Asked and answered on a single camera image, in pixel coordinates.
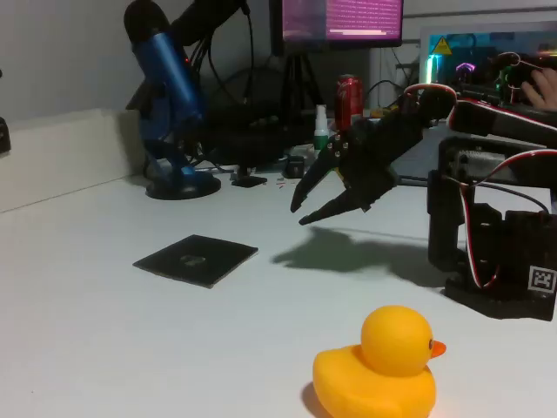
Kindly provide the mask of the person's right hand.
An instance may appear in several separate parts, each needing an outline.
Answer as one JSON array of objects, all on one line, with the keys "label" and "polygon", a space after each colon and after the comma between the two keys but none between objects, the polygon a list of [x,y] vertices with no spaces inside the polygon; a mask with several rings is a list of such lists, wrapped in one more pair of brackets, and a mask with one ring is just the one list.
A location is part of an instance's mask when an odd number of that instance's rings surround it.
[{"label": "person's right hand", "polygon": [[557,110],[557,74],[551,68],[534,70],[531,73],[537,88],[527,81],[521,84],[521,89],[531,105],[536,109],[546,111]]}]

